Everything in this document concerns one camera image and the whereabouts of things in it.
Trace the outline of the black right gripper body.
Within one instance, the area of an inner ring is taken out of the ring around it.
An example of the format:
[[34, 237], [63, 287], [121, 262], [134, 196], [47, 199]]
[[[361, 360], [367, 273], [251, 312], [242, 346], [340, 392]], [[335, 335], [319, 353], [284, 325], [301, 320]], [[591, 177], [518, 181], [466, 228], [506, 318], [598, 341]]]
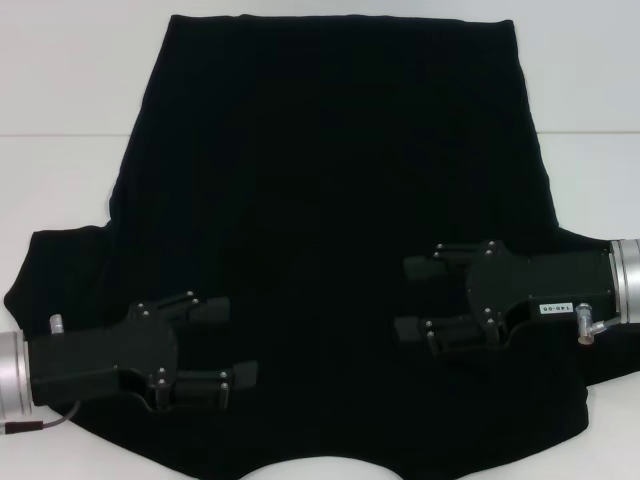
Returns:
[[501, 346], [528, 322], [567, 321], [578, 341], [617, 323], [617, 297], [606, 249], [524, 256], [503, 243], [482, 247], [466, 272], [471, 316], [493, 319]]

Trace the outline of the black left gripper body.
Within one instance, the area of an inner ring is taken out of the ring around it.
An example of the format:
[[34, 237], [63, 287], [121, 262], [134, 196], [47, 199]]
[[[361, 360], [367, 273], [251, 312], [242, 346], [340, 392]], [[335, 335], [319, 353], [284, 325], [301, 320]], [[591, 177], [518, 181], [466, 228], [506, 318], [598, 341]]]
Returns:
[[150, 410], [169, 410], [178, 371], [178, 317], [177, 302], [140, 303], [112, 326], [29, 340], [33, 403], [54, 407], [132, 394]]

